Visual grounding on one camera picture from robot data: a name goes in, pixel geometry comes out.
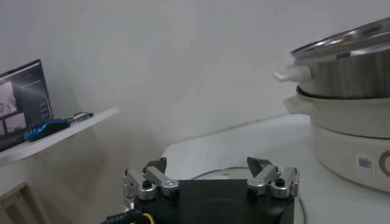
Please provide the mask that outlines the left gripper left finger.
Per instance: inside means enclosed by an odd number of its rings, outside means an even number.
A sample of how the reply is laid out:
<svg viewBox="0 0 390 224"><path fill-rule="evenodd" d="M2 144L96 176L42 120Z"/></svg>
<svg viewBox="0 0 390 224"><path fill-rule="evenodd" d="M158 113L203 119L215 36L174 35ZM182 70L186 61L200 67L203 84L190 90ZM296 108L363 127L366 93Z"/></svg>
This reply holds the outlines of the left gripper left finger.
<svg viewBox="0 0 390 224"><path fill-rule="evenodd" d="M149 161L142 169L126 169L122 175L122 199L127 208L135 206L135 199L151 201L162 197L177 198L180 195L180 184L165 175L167 159Z"/></svg>

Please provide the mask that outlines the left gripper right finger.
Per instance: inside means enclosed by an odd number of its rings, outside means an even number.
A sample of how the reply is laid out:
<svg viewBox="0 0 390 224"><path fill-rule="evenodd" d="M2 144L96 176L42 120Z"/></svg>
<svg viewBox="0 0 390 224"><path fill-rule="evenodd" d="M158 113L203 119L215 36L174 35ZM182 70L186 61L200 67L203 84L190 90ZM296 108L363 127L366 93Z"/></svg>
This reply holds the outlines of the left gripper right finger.
<svg viewBox="0 0 390 224"><path fill-rule="evenodd" d="M247 180L247 193L253 198L269 192L274 198L297 197L300 187L300 173L295 167L282 171L267 159L247 157L252 178Z"/></svg>

